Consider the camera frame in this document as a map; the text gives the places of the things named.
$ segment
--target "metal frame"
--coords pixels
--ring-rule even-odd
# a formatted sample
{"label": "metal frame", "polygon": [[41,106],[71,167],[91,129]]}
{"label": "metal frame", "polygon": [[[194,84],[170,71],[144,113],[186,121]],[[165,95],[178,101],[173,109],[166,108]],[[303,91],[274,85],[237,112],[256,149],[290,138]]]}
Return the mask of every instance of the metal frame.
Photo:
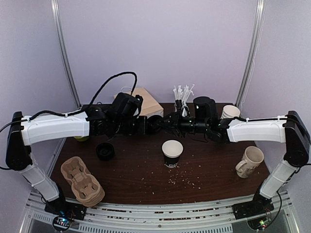
{"label": "metal frame", "polygon": [[[250,201],[253,195],[225,200],[174,205],[122,205],[99,203],[88,208],[84,221],[76,220],[72,230],[82,233],[232,233],[232,223],[250,220],[236,220],[231,206],[235,203]],[[292,202],[287,191],[281,193],[282,209],[286,211],[286,221],[292,233],[299,233]],[[276,213],[279,209],[279,197],[272,199]],[[40,194],[32,192],[24,210],[24,219],[19,226],[19,233],[27,233],[33,219],[52,223],[53,214],[44,212],[45,205]]]}
{"label": "metal frame", "polygon": [[256,16],[255,16],[255,23],[254,23],[254,29],[253,29],[253,36],[251,40],[251,46],[250,46],[249,53],[248,53],[248,58],[247,58],[246,67],[244,70],[241,87],[240,87],[237,101],[235,104],[238,108],[241,107],[243,98],[245,97],[245,94],[247,92],[248,84],[250,82],[250,78],[252,75],[255,53],[258,48],[258,44],[259,44],[258,41],[260,38],[260,31],[261,31],[261,26],[263,22],[264,6],[265,6],[265,0],[257,1],[257,11],[256,11]]}
{"label": "metal frame", "polygon": [[71,90],[71,93],[73,95],[73,98],[74,98],[74,101],[75,101],[77,108],[80,108],[81,103],[79,100],[79,96],[78,96],[76,86],[74,84],[72,72],[71,72],[70,65],[69,65],[68,54],[66,51],[63,29],[62,29],[61,19],[60,19],[60,15],[59,15],[58,0],[51,0],[51,4],[52,4],[52,12],[53,12],[53,17],[54,17],[57,35],[58,35],[58,42],[59,42],[60,50],[62,53],[62,60],[63,60],[65,72],[67,75],[69,87],[70,87],[70,90]]}

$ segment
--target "mug handle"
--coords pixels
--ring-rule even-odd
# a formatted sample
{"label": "mug handle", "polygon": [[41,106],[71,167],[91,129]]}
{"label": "mug handle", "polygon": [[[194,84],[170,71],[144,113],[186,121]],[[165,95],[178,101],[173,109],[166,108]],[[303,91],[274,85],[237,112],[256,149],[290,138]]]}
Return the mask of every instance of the mug handle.
{"label": "mug handle", "polygon": [[237,172],[240,172],[240,168],[244,165],[244,164],[247,164],[246,160],[242,160],[240,161],[236,166],[235,166],[235,169]]}

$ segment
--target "white cup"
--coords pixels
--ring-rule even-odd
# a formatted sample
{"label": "white cup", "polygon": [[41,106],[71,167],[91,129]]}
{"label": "white cup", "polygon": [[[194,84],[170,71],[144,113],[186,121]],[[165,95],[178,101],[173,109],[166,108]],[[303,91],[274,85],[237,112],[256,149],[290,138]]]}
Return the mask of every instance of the white cup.
{"label": "white cup", "polygon": [[237,175],[247,178],[253,173],[264,159],[263,152],[258,147],[250,146],[246,148],[242,160],[236,165]]}
{"label": "white cup", "polygon": [[223,108],[221,119],[239,117],[240,114],[241,112],[236,106],[226,105]]}
{"label": "white cup", "polygon": [[164,154],[165,166],[176,167],[183,150],[183,145],[176,140],[169,140],[163,143],[162,151]]}

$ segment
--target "black cup lid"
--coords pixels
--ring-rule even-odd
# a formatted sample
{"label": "black cup lid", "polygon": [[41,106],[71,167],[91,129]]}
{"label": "black cup lid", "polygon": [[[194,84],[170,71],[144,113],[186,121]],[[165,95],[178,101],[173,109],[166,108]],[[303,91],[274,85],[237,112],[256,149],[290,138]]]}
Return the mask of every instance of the black cup lid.
{"label": "black cup lid", "polygon": [[102,161],[109,161],[115,156],[115,149],[110,143],[101,143],[96,147],[96,154]]}

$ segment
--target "dark wooden table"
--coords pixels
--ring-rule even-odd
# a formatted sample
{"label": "dark wooden table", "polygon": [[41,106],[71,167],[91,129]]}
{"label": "dark wooden table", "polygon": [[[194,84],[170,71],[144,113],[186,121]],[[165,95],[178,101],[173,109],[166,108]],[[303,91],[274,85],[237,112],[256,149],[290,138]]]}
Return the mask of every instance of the dark wooden table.
{"label": "dark wooden table", "polygon": [[[219,114],[224,105],[217,104]],[[164,114],[173,111],[173,104],[162,106]],[[162,144],[170,139],[184,146],[179,165],[171,169],[164,166],[161,150]],[[236,174],[235,165],[245,148],[254,142],[202,143],[189,137],[176,138],[165,131],[152,136],[115,137],[109,141],[115,148],[115,158],[102,162],[95,149],[106,140],[105,136],[92,137],[86,142],[66,140],[52,173],[52,179],[61,185],[66,197],[75,198],[60,166],[73,156],[81,157],[97,178],[106,192],[102,202],[108,203],[176,204],[246,196],[254,194],[269,175],[264,163],[247,179]]]}

